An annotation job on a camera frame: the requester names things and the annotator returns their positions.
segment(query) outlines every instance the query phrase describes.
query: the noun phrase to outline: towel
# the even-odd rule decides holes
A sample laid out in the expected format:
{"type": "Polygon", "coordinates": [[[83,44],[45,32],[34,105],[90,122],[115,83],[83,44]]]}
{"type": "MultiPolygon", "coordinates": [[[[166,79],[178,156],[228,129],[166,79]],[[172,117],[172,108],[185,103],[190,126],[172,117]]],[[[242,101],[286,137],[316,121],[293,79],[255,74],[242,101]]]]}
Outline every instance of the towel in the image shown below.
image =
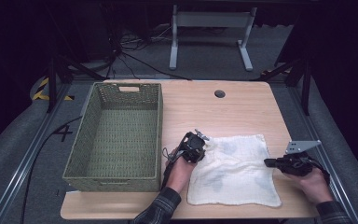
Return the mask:
{"type": "Polygon", "coordinates": [[[263,134],[212,138],[194,169],[188,187],[190,204],[282,204],[272,181],[273,169],[263,134]]]}

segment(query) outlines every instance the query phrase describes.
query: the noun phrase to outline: green wicker basket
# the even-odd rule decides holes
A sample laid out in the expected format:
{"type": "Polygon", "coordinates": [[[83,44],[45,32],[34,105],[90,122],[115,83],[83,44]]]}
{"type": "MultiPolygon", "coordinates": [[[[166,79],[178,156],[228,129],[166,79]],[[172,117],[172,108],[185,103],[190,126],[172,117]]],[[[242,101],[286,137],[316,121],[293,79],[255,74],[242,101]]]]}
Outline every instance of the green wicker basket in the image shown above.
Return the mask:
{"type": "Polygon", "coordinates": [[[159,191],[160,84],[94,83],[63,179],[81,191],[159,191]]]}

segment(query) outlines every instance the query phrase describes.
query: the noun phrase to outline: dark background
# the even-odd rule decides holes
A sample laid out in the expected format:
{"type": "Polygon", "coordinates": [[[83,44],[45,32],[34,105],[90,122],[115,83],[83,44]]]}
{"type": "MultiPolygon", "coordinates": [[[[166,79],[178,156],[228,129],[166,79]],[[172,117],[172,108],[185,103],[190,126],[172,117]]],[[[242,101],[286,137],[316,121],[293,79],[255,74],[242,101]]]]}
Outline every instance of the dark background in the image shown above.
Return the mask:
{"type": "MultiPolygon", "coordinates": [[[[329,2],[332,7],[308,11],[313,15],[308,19],[298,17],[303,11],[297,7],[260,7],[255,25],[302,24],[293,29],[280,60],[312,49],[312,76],[358,160],[358,1],[329,2]]],[[[132,29],[142,38],[148,38],[149,28],[169,23],[172,14],[171,6],[113,5],[112,10],[115,31],[132,29]]],[[[52,55],[82,63],[106,57],[107,49],[98,4],[0,0],[0,133],[31,104],[30,89],[45,75],[52,55]]]]}

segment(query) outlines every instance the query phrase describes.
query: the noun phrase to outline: wooden table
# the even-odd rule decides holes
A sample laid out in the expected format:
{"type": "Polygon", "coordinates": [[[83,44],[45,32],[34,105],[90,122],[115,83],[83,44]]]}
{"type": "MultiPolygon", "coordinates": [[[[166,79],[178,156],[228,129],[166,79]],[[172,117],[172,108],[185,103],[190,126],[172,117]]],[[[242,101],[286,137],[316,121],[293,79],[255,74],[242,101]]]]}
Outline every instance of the wooden table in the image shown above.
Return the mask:
{"type": "MultiPolygon", "coordinates": [[[[281,157],[291,140],[269,84],[265,82],[120,80],[159,82],[163,94],[162,147],[176,148],[187,132],[197,128],[212,137],[265,136],[271,158],[281,157]],[[224,98],[214,95],[224,91],[224,98]]],[[[191,205],[187,189],[173,218],[284,218],[316,217],[317,211],[293,182],[276,170],[275,188],[282,201],[278,208],[258,204],[228,206],[191,205]]],[[[67,192],[61,215],[66,219],[131,219],[150,205],[154,192],[67,192]]]]}

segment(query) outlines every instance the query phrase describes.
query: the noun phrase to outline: sleeve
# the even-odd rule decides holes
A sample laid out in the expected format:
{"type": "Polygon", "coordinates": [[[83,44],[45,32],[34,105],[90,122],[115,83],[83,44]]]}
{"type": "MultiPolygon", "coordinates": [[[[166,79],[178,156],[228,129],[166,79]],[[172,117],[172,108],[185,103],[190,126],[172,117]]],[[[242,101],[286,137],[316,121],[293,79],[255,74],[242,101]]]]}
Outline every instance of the sleeve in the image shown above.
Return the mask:
{"type": "Polygon", "coordinates": [[[351,219],[339,202],[325,202],[316,205],[323,224],[352,224],[351,219]]]}
{"type": "Polygon", "coordinates": [[[139,214],[131,224],[138,223],[170,223],[173,212],[182,201],[173,189],[164,188],[156,199],[139,214]]]}

